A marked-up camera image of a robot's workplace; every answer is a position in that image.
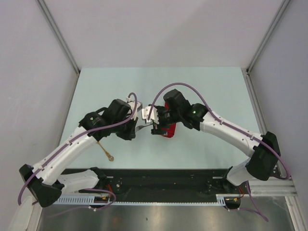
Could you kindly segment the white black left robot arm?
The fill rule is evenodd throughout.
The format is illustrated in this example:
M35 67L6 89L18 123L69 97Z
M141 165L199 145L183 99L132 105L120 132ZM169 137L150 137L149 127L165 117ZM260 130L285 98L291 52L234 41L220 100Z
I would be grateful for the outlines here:
M66 192L92 189L102 192L106 188L106 176L97 167L66 176L63 171L87 148L111 134L123 140L135 138L141 108L142 103L137 100L115 99L108 107L87 113L69 138L52 153L33 166L20 167L22 190L29 189L41 207L52 205Z

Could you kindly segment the red satin napkin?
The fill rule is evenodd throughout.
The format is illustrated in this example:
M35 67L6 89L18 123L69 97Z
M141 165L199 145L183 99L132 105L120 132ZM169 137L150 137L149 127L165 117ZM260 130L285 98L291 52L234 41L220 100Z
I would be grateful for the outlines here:
M172 138L175 135L176 123L169 125L168 128L162 128L162 130L164 132L164 134L162 135L163 137Z

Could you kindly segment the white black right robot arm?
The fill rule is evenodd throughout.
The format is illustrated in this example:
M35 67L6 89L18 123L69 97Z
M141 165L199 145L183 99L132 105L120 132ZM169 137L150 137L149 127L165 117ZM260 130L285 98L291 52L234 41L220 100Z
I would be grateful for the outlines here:
M176 123L214 135L242 151L248 159L230 167L223 175L221 184L227 193L233 193L242 183L251 179L267 181L272 175L280 156L277 137L271 132L260 134L224 120L200 103L190 104L177 89L164 95L166 106L150 105L144 111L147 120L153 122L153 135Z

